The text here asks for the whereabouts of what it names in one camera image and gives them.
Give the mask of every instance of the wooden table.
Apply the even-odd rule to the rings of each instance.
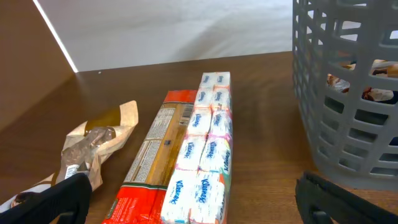
[[[230,71],[234,156],[228,223],[300,223],[294,187],[316,170],[292,86],[291,52],[79,73],[0,133],[0,201],[58,169],[66,134],[136,100],[139,124],[102,166],[87,223],[101,223],[168,90],[196,90],[203,72]],[[398,213],[398,194],[351,190]]]

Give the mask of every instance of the black object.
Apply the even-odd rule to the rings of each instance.
[[[304,172],[296,185],[296,203],[304,224],[398,223],[398,217],[322,179]]]
[[[53,187],[29,198],[24,203],[0,213],[0,223],[81,224],[86,220],[91,185],[85,174],[75,174]]]

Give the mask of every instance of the stack of tissue packs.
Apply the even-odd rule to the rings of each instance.
[[[161,219],[166,224],[225,224],[231,187],[229,72],[204,73],[175,164]]]

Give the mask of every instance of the laundry basket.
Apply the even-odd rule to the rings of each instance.
[[[398,1],[293,5],[294,92],[316,166],[349,187],[398,190],[398,78],[384,74],[398,61]]]

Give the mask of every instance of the spaghetti package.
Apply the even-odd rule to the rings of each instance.
[[[196,94],[196,90],[167,93],[103,224],[161,223],[160,211]],[[187,178],[184,177],[182,184],[185,187]],[[174,193],[181,190],[179,180],[172,182]]]

